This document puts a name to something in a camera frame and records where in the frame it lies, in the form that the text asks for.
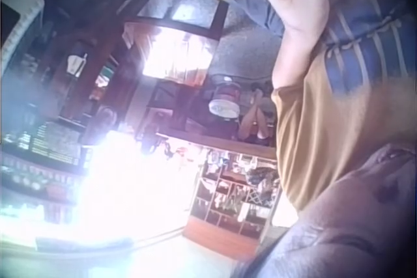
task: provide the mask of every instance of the blue striped fabric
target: blue striped fabric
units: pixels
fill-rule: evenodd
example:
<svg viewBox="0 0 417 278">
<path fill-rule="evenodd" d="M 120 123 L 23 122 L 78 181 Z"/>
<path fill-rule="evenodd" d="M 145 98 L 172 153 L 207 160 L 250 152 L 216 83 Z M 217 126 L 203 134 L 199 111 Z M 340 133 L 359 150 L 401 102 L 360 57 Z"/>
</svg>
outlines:
<svg viewBox="0 0 417 278">
<path fill-rule="evenodd" d="M 416 24 L 405 0 L 343 0 L 331 13 L 324 41 L 334 94 L 416 74 Z"/>
</svg>

